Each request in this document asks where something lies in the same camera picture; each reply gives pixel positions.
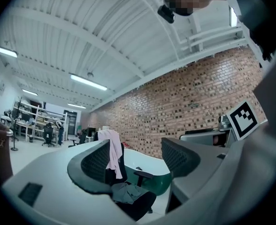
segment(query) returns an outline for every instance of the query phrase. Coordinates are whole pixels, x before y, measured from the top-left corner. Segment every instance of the pink towel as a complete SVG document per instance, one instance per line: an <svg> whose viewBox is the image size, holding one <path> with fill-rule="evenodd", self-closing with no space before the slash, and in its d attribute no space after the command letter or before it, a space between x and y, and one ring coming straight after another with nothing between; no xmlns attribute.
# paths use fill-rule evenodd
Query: pink towel
<svg viewBox="0 0 276 225"><path fill-rule="evenodd" d="M98 131L99 140L110 140L110 161L107 165L107 169L115 170L116 178L121 179L121 175L118 159L122 156L123 150L121 148L119 134L113 130L100 130Z"/></svg>

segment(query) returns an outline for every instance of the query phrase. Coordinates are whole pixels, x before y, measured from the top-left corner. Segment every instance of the ceiling light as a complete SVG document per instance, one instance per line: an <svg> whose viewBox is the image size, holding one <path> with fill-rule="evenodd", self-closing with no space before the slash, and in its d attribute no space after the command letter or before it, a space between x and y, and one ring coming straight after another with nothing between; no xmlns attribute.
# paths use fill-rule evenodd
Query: ceiling light
<svg viewBox="0 0 276 225"><path fill-rule="evenodd" d="M38 96L38 94L35 93L35 92L30 92L30 91L27 91L27 90L25 90L25 89L22 89L22 91L27 92L27 93L29 93L29 94L31 94L31 95Z"/></svg>
<svg viewBox="0 0 276 225"><path fill-rule="evenodd" d="M69 106L73 106L73 107L79 107L79 108L86 108L84 106L81 105L75 105L75 104L71 104L71 103L67 103Z"/></svg>
<svg viewBox="0 0 276 225"><path fill-rule="evenodd" d="M0 47L0 53L3 53L3 54L6 54L6 55L9 55L9 56L12 56L14 58L17 57L17 53L12 51L12 50L9 50L9 49L6 49L6 48L1 48Z"/></svg>
<svg viewBox="0 0 276 225"><path fill-rule="evenodd" d="M232 7L230 7L230 25L231 27L237 27L237 16Z"/></svg>
<svg viewBox="0 0 276 225"><path fill-rule="evenodd" d="M104 90L104 91L107 90L106 87L101 86L101 85L99 85L99 84L97 84L97 83L95 83L95 82L89 81L89 80L87 80L87 79L85 79L85 78L79 77L79 76L77 76L77 75L71 74L71 75L70 75L70 78L71 78L72 80L75 80L75 81L78 81L78 82L80 82L80 83L84 83L84 84L93 86L93 87L95 87L95 88L98 88L98 89L101 89L101 90Z"/></svg>

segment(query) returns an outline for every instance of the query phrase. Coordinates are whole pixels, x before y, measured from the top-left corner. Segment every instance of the black and white square marker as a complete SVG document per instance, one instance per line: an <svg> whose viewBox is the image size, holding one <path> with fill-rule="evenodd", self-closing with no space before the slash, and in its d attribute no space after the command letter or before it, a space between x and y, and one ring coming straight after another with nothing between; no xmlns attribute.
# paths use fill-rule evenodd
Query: black and white square marker
<svg viewBox="0 0 276 225"><path fill-rule="evenodd" d="M243 101L227 113L237 140L247 137L259 126L255 111L248 101Z"/></svg>

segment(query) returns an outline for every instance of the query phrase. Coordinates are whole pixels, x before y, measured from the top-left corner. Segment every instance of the curved desk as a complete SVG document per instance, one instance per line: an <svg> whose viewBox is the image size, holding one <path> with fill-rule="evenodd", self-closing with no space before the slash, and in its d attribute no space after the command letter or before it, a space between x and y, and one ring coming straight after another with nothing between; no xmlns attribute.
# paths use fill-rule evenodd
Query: curved desk
<svg viewBox="0 0 276 225"><path fill-rule="evenodd" d="M35 224L135 224L109 195L85 192L67 173L72 158L85 151L93 152L100 145L100 141L95 141L38 157L3 185L4 194ZM33 207L18 197L29 182L43 186Z"/></svg>

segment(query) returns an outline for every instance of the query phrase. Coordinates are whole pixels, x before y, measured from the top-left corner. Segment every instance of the white floor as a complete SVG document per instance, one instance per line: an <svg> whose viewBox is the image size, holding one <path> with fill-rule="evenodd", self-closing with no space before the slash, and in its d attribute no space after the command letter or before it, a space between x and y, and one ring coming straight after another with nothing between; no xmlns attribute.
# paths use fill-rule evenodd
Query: white floor
<svg viewBox="0 0 276 225"><path fill-rule="evenodd" d="M18 148L18 151L10 150L11 164L14 175L39 156L61 149L67 149L69 145L73 144L73 142L69 140L65 141L61 147L56 148L48 147L47 145L42 146L42 140L37 139L33 142L26 142L25 137L17 136L17 138L19 139L19 141L15 140L15 147ZM68 138L76 139L74 136L71 135L69 135ZM11 147L13 147L13 142L10 139L10 148ZM153 213L146 213L137 223L145 224L163 217L165 215L168 197L169 189L163 195L160 195L156 198L156 201L152 205Z"/></svg>

